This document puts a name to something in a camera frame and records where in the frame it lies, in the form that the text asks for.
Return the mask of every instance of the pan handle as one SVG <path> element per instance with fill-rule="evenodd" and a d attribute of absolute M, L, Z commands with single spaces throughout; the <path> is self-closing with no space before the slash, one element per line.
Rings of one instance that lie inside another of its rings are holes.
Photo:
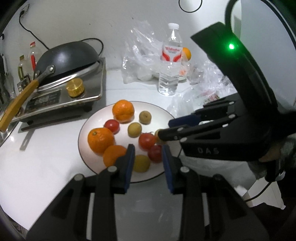
<path fill-rule="evenodd" d="M 26 99 L 33 93 L 35 89 L 39 86 L 38 80 L 33 80 L 26 88 L 10 103 L 6 108 L 4 115 L 0 120 L 0 131 L 5 132 L 9 126 L 9 123 L 12 121 L 14 116 L 18 113 L 20 108 Z"/>

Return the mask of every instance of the orange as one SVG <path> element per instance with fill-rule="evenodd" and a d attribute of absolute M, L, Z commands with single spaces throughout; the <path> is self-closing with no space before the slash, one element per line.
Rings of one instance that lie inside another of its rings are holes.
<path fill-rule="evenodd" d="M 127 100 L 117 101 L 112 108 L 113 116 L 121 123 L 128 122 L 133 118 L 135 109 L 133 104 Z"/>
<path fill-rule="evenodd" d="M 188 48 L 183 48 L 182 54 L 186 56 L 186 58 L 183 61 L 186 61 L 186 59 L 189 61 L 191 59 L 191 52 Z"/>
<path fill-rule="evenodd" d="M 87 142 L 91 150 L 99 155 L 103 155 L 109 146 L 115 144 L 114 135 L 107 128 L 92 129 L 87 136 Z"/>
<path fill-rule="evenodd" d="M 109 146 L 103 154 L 103 162 L 106 167 L 113 166 L 118 157 L 126 154 L 126 148 L 120 145 Z"/>

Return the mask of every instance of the hand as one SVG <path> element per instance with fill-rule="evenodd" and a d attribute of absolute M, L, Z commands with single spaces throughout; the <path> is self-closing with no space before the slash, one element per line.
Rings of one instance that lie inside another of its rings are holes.
<path fill-rule="evenodd" d="M 278 160 L 281 157 L 281 148 L 284 145 L 285 141 L 277 141 L 272 143 L 269 151 L 265 156 L 259 159 L 260 162 L 268 162 L 273 160 Z"/>

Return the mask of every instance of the fruit plate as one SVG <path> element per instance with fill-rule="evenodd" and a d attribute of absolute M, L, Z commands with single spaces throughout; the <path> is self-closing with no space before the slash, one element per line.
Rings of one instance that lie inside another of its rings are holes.
<path fill-rule="evenodd" d="M 139 122 L 139 114 L 140 112 L 146 110 L 151 113 L 152 119 L 149 125 L 142 125 L 142 132 L 154 132 L 158 129 L 165 129 L 168 128 L 169 120 L 173 119 L 174 117 L 167 112 L 166 110 L 145 102 L 138 102 L 138 101 L 131 101 L 133 103 L 135 109 L 134 119 L 126 124 L 120 124 L 120 131 L 114 135 L 116 145 L 122 145 L 125 148 L 128 147 L 129 144 L 134 144 L 136 149 L 136 155 L 142 154 L 147 155 L 146 151 L 143 151 L 138 144 L 138 137 L 131 138 L 128 136 L 128 126 L 132 122 Z M 79 153 L 84 161 L 84 163 L 95 173 L 100 173 L 102 170 L 106 168 L 105 164 L 103 163 L 103 157 L 94 153 L 88 143 L 87 143 L 87 136 L 88 133 L 94 129 L 103 127 L 105 122 L 109 119 L 113 119 L 112 114 L 112 105 L 108 105 L 105 108 L 97 111 L 94 113 L 82 126 L 82 129 L 79 133 L 78 138 L 78 148 Z M 171 141 L 167 142 L 168 146 L 170 147 L 170 151 L 172 156 L 179 156 L 181 152 L 181 146 L 179 141 Z M 147 172 L 144 173 L 137 173 L 133 172 L 131 176 L 131 183 L 138 183 L 153 179 L 164 172 L 163 163 L 151 163 L 150 168 Z"/>

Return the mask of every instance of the bottle cap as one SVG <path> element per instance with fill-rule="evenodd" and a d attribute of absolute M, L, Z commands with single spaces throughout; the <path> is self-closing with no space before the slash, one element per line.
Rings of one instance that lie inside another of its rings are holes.
<path fill-rule="evenodd" d="M 179 29 L 179 24 L 177 24 L 177 23 L 169 23 L 168 24 L 168 28 L 169 29 Z"/>

